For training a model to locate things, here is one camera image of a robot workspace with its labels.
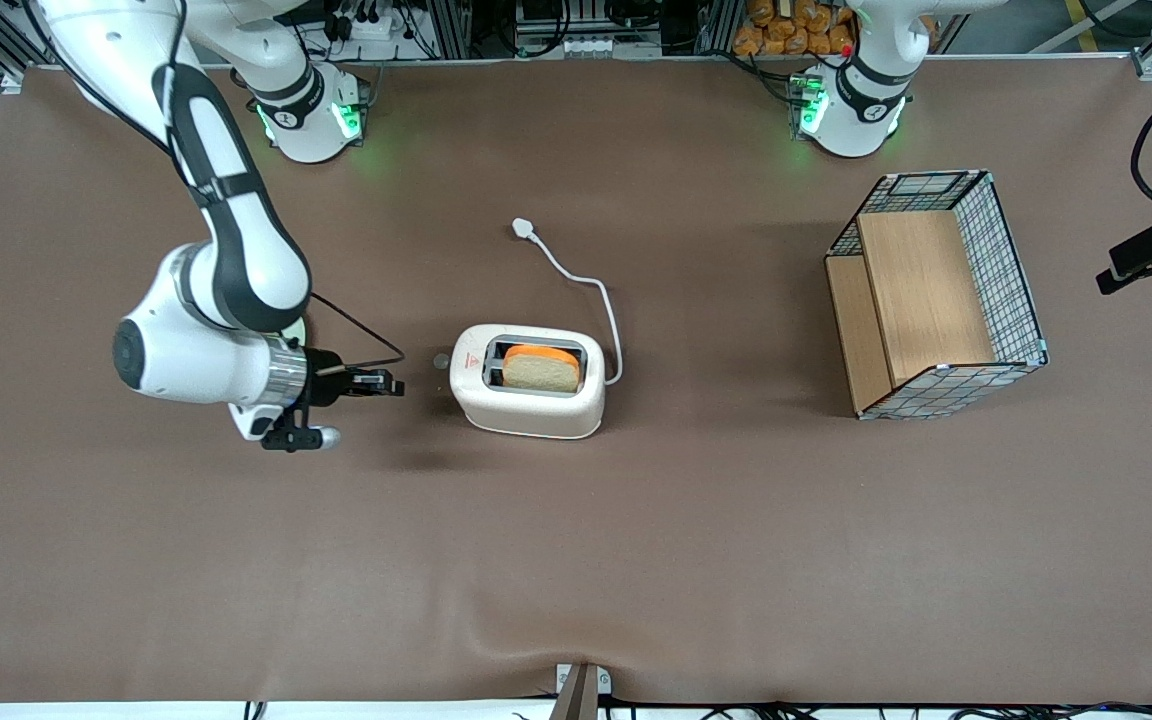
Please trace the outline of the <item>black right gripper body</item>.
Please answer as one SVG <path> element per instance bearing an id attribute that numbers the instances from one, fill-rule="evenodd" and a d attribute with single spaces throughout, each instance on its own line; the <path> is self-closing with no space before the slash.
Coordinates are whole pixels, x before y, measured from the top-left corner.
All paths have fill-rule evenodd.
<path id="1" fill-rule="evenodd" d="M 351 378 L 339 354 L 308 348 L 308 406 L 329 407 L 338 397 L 349 397 Z"/>

